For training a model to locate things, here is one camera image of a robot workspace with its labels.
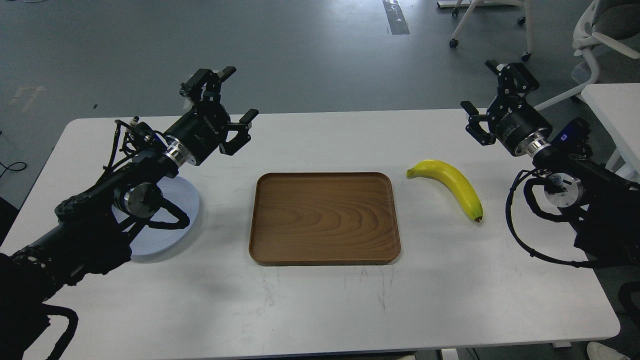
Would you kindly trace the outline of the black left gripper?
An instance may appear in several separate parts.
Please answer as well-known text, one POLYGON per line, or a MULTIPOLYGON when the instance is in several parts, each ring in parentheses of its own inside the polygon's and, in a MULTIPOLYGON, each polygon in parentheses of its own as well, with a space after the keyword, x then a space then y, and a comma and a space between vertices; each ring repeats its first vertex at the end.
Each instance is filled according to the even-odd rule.
POLYGON ((249 130, 259 110, 250 108, 238 121, 232 121, 221 104, 222 84, 236 71, 235 66, 220 71, 200 68, 181 83, 179 94, 193 104, 192 108, 163 135, 165 155, 176 166, 200 166, 215 150, 231 157, 251 140, 249 130))

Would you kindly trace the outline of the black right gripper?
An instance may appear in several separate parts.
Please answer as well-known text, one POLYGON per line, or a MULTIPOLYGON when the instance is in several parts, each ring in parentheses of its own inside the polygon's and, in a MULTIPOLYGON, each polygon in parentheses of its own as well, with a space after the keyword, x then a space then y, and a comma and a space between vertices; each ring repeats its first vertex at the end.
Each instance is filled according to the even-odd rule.
POLYGON ((497 77, 496 96, 486 114, 480 114, 471 101, 460 102, 467 113, 465 130, 482 146, 499 141, 512 157, 521 157, 528 143, 538 137, 548 137, 553 130, 553 126, 526 100, 540 84, 524 63, 487 60, 484 64, 497 77), (489 132, 481 126, 483 122, 487 123, 489 132))

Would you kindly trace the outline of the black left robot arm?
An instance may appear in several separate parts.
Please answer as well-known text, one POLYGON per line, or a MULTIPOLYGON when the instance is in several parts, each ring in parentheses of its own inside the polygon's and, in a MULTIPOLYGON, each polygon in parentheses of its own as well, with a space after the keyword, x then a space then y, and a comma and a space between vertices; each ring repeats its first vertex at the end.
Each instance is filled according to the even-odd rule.
POLYGON ((89 189, 55 208, 58 224, 12 255, 1 255, 1 358, 20 360, 50 326, 65 317, 66 330, 48 359, 59 360, 78 327, 75 311, 47 303, 64 286, 102 274, 131 259, 131 243, 144 228, 181 230, 190 217, 166 199, 158 183, 183 164, 201 165, 212 153, 234 155, 251 137, 258 110, 239 121, 221 103, 222 84, 236 68, 199 69, 181 85, 190 110, 164 132, 137 117, 117 120, 109 162, 89 189))

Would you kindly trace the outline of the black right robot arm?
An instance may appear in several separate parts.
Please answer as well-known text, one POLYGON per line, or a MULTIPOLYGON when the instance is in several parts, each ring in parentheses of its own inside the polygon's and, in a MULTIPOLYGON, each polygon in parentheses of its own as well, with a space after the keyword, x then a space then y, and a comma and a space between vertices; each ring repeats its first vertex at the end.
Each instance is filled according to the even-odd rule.
POLYGON ((510 186, 505 219, 512 237, 533 258, 574 268, 602 269, 639 264, 639 184, 590 159, 588 129, 578 118, 563 131, 569 139, 548 137, 551 124, 526 100, 539 83, 523 63, 486 61, 497 77, 496 96, 484 114, 470 101, 466 131, 481 145, 499 141, 512 157, 528 155, 534 168, 522 170, 510 186), (568 223, 574 246, 594 260, 561 260, 528 246, 512 216, 514 194, 523 187, 531 212, 553 223, 568 223))

